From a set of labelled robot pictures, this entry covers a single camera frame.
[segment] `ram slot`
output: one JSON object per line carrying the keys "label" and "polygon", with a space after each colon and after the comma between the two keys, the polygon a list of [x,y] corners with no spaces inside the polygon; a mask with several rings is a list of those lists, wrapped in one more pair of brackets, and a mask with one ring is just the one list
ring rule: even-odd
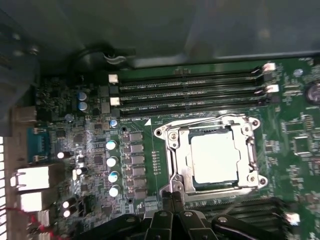
{"label": "ram slot", "polygon": [[193,87],[193,88],[186,88],[183,90],[168,90],[168,91],[162,91],[156,94],[126,94],[121,95],[120,102],[122,105],[126,103],[143,103],[143,102],[150,102],[150,101],[161,101],[163,99],[171,99],[171,100],[183,100],[185,98],[192,98],[194,96],[212,96],[213,98],[215,96],[226,94],[226,95],[232,95],[239,92],[246,92],[251,93],[252,96],[255,94],[258,88],[243,88],[243,87]]}
{"label": "ram slot", "polygon": [[251,70],[242,71],[226,71],[226,72],[211,72],[211,73],[200,73],[200,74],[187,74],[187,75],[176,75],[176,76],[161,76],[161,77],[144,77],[135,79],[121,79],[121,86],[132,86],[132,82],[135,85],[145,84],[158,84],[158,83],[171,83],[174,81],[188,81],[188,80],[199,80],[199,79],[246,79],[256,78],[262,74],[262,67],[257,67]]}
{"label": "ram slot", "polygon": [[202,105],[184,105],[184,106],[172,106],[158,109],[157,105],[150,106],[147,109],[119,109],[114,108],[111,113],[115,117],[141,117],[141,116],[156,116],[156,115],[170,115],[170,114],[185,114],[194,112],[206,112],[217,110],[228,110],[233,108],[251,108],[261,107],[265,105],[265,99],[259,100],[247,100],[240,102],[228,102],[228,103],[202,103]]}
{"label": "ram slot", "polygon": [[216,100],[228,100],[228,99],[238,99],[238,98],[251,98],[251,97],[258,97],[261,94],[255,95],[255,90],[247,90],[241,92],[225,92],[225,93],[202,93],[202,92],[195,92],[190,94],[187,92],[186,95],[180,96],[170,96],[170,97],[163,97],[163,98],[147,98],[147,99],[137,99],[137,100],[121,100],[121,105],[124,108],[145,108],[150,105],[174,105],[174,104],[188,104],[190,102],[202,102],[202,101],[216,101]]}

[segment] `screw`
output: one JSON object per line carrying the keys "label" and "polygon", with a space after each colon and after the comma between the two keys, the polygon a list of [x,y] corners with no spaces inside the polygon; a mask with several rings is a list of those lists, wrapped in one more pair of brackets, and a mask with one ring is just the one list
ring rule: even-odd
{"label": "screw", "polygon": [[176,140],[177,139],[177,134],[175,132],[172,132],[172,133],[169,134],[169,138],[171,140]]}
{"label": "screw", "polygon": [[186,212],[184,213],[184,215],[185,215],[186,217],[191,217],[193,214],[192,214],[192,212],[190,212],[190,211],[186,211]]}
{"label": "screw", "polygon": [[133,217],[129,217],[126,219],[127,223],[133,223],[135,221],[135,219]]}
{"label": "screw", "polygon": [[260,184],[262,184],[262,185],[266,184],[266,180],[264,178],[261,178],[260,179]]}
{"label": "screw", "polygon": [[220,223],[226,223],[226,222],[228,222],[228,219],[226,217],[224,217],[224,216],[221,216],[221,217],[218,218],[218,221]]}
{"label": "screw", "polygon": [[159,215],[160,215],[161,217],[166,217],[166,216],[168,216],[168,214],[167,214],[165,211],[162,211]]}

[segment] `surface-mount component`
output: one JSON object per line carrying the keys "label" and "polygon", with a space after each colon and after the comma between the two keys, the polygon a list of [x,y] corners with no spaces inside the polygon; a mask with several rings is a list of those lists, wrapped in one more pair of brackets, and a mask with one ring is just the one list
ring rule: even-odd
{"label": "surface-mount component", "polygon": [[116,147],[117,147],[117,142],[114,140],[110,140],[105,144],[105,148],[108,151],[111,151],[111,150],[115,149]]}
{"label": "surface-mount component", "polygon": [[117,171],[112,171],[108,176],[108,180],[112,184],[118,181],[118,179],[119,179],[119,172]]}
{"label": "surface-mount component", "polygon": [[143,155],[134,155],[131,157],[132,164],[143,164],[145,162],[145,156]]}
{"label": "surface-mount component", "polygon": [[136,166],[133,168],[133,176],[140,177],[146,174],[146,168],[144,166]]}
{"label": "surface-mount component", "polygon": [[312,81],[305,88],[305,98],[312,105],[320,105],[320,81]]}
{"label": "surface-mount component", "polygon": [[120,186],[119,185],[113,185],[110,190],[109,190],[109,195],[113,198],[115,198],[116,196],[118,196],[120,192]]}
{"label": "surface-mount component", "polygon": [[130,149],[133,154],[142,153],[144,151],[144,146],[142,144],[131,145]]}
{"label": "surface-mount component", "polygon": [[176,120],[154,130],[166,146],[169,185],[184,200],[244,195],[267,185],[259,175],[254,130],[244,114]]}
{"label": "surface-mount component", "polygon": [[107,160],[106,160],[106,165],[109,167],[109,168],[112,168],[114,167],[117,163],[118,163],[118,158],[116,156],[112,156],[112,157],[109,157]]}
{"label": "surface-mount component", "polygon": [[130,141],[131,142],[137,142],[137,141],[141,141],[142,140],[141,132],[130,133],[129,137],[130,137]]}

